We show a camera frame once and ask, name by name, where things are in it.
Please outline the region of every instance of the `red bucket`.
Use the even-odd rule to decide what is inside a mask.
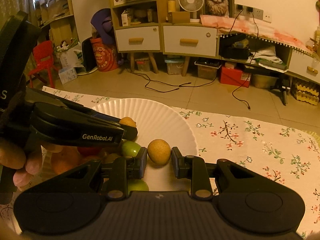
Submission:
[[[102,38],[90,39],[98,70],[101,72],[118,68],[116,45],[102,43]]]

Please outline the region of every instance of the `wall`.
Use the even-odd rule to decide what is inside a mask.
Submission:
[[[109,8],[108,0],[72,0],[79,41],[91,37],[91,18],[95,12]]]
[[[235,0],[237,4],[256,7],[272,14],[273,27],[285,30],[303,42],[319,25],[317,0]]]

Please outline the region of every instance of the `table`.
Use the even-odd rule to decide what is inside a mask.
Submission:
[[[65,92],[44,87],[44,91],[93,107],[114,98]],[[320,230],[320,137],[291,127],[245,117],[205,113],[173,107],[189,124],[199,145],[199,156],[207,163],[229,159],[301,195],[306,212],[298,228],[302,237]],[[31,187],[43,178],[35,176]],[[214,194],[217,188],[211,181]],[[0,214],[8,225],[19,232],[12,203],[0,205]]]

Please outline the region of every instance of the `chair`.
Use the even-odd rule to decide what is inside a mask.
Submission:
[[[32,75],[34,75],[37,79],[41,80],[43,83],[47,83],[42,77],[40,77],[39,72],[42,70],[48,71],[49,81],[52,88],[54,88],[54,83],[52,80],[51,69],[55,69],[59,71],[59,69],[53,65],[53,48],[51,41],[44,41],[39,45],[35,46],[33,49],[33,57],[37,63],[35,69],[31,70],[28,73],[28,77],[30,78],[30,87],[33,88],[32,84]]]

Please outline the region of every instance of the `white drawer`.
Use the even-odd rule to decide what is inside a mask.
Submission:
[[[164,51],[201,56],[216,55],[217,29],[195,26],[163,26]]]
[[[159,26],[116,30],[118,51],[160,50]]]
[[[288,70],[307,79],[313,80],[316,83],[320,83],[320,73],[315,75],[307,70],[307,67],[313,67],[312,62],[312,57],[293,50]]]

